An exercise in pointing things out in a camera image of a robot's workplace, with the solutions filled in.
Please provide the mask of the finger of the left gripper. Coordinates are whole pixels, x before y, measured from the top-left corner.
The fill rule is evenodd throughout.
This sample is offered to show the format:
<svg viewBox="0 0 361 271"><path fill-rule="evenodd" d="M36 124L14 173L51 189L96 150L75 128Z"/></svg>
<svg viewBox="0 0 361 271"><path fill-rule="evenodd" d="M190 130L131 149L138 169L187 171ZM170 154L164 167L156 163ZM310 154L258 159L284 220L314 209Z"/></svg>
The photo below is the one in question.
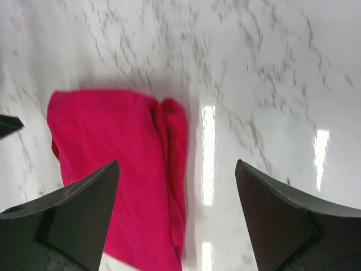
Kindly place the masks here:
<svg viewBox="0 0 361 271"><path fill-rule="evenodd" d="M9 136L22 129L24 124L16 116L0 115L0 138Z"/></svg>

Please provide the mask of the pink red t shirt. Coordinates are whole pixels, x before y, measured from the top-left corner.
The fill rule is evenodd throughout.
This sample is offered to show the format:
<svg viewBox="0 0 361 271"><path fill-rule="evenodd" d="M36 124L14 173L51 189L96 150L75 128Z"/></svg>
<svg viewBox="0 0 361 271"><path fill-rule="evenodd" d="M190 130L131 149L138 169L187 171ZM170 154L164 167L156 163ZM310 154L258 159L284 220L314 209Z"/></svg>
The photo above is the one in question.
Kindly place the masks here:
<svg viewBox="0 0 361 271"><path fill-rule="evenodd" d="M132 90L57 91L47 124L63 184L112 160L119 163L105 253L140 270L181 270L188 148L184 107Z"/></svg>

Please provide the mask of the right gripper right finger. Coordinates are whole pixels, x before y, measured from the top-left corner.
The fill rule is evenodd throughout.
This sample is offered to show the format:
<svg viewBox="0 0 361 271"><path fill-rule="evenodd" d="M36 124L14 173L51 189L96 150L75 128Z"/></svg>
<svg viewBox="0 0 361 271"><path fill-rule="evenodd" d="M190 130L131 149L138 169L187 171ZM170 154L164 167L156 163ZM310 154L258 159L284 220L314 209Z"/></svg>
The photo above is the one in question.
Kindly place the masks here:
<svg viewBox="0 0 361 271"><path fill-rule="evenodd" d="M235 177L258 270L360 270L360 210L238 160Z"/></svg>

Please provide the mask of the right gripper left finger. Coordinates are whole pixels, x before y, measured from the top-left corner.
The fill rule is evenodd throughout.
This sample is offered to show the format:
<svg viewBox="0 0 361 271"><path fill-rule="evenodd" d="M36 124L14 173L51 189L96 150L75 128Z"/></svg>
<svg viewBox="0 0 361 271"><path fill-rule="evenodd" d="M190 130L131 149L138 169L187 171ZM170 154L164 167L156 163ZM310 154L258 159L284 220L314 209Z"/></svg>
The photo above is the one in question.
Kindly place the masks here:
<svg viewBox="0 0 361 271"><path fill-rule="evenodd" d="M119 176L114 160L1 212L1 270L98 270Z"/></svg>

